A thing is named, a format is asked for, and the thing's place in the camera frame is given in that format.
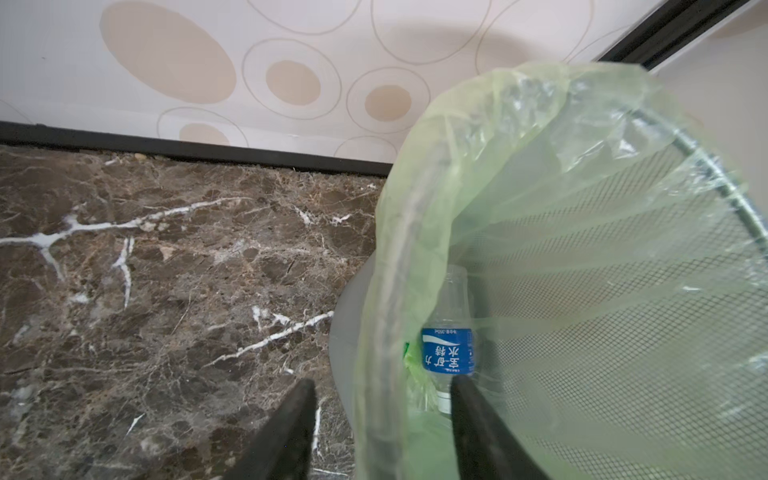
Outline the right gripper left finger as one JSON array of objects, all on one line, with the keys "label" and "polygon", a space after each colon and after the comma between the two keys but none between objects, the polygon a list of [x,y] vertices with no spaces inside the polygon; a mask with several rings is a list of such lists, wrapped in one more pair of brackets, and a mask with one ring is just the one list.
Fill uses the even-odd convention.
[{"label": "right gripper left finger", "polygon": [[300,380],[224,479],[307,479],[316,419],[315,383]]}]

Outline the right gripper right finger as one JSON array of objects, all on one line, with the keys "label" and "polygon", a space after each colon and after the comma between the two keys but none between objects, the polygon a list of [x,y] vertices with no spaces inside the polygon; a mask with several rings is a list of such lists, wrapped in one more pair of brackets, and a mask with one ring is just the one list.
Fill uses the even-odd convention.
[{"label": "right gripper right finger", "polygon": [[453,438],[462,479],[547,478],[469,376],[454,377],[450,395]]}]

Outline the blue label water bottle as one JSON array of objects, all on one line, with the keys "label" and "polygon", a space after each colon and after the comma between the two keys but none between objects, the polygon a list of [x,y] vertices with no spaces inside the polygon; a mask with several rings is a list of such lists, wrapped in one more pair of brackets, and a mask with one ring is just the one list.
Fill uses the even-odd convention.
[{"label": "blue label water bottle", "polygon": [[451,383],[475,371],[467,270],[449,265],[436,306],[421,328],[422,366],[436,390],[437,411],[451,415]]}]

